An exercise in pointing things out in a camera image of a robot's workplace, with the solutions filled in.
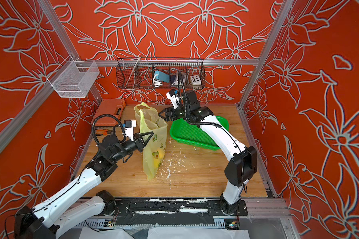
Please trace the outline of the yellow plastic bag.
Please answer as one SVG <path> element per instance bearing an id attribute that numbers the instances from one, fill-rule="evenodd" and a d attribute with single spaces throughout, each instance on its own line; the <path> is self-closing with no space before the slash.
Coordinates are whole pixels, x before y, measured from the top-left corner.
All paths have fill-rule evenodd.
<path id="1" fill-rule="evenodd" d="M 152 152 L 166 150 L 167 127 L 164 119 L 158 116 L 158 111 L 148 106 L 146 103 L 140 103 L 134 107 L 135 119 L 140 133 L 152 131 L 154 136 L 143 150 L 143 171 L 148 180 L 153 179 L 162 163 L 155 163 Z"/>

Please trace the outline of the yellow pear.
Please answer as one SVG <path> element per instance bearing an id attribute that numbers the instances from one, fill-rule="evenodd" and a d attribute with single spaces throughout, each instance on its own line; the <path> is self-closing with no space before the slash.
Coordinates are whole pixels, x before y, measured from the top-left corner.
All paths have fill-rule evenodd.
<path id="1" fill-rule="evenodd" d="M 155 163 L 161 162 L 164 159 L 164 155 L 164 151 L 161 150 L 152 152 L 152 157 Z"/>

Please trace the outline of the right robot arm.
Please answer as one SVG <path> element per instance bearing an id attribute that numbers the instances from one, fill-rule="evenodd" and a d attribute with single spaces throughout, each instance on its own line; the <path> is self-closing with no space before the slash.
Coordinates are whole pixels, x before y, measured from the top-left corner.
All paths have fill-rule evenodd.
<path id="1" fill-rule="evenodd" d="M 228 160 L 224 170 L 227 185 L 220 197 L 220 208 L 225 215 L 238 212 L 241 194 L 247 190 L 248 182 L 257 173 L 257 150 L 239 142 L 223 127 L 208 107 L 189 111 L 187 107 L 168 107 L 158 114 L 165 121 L 184 119 L 209 135 Z"/>

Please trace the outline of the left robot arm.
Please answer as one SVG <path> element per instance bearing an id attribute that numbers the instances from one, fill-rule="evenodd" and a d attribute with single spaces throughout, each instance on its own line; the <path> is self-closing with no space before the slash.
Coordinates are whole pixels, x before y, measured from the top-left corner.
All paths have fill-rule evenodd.
<path id="1" fill-rule="evenodd" d="M 92 216 L 118 214 L 115 198 L 106 190 L 98 192 L 83 205 L 74 208 L 72 205 L 111 176 L 118 161 L 126 162 L 136 150 L 142 152 L 153 135 L 153 132 L 136 133 L 123 141 L 114 134 L 106 136 L 97 144 L 97 153 L 76 179 L 47 200 L 33 208 L 25 206 L 15 215 L 14 237 L 57 239 Z"/>

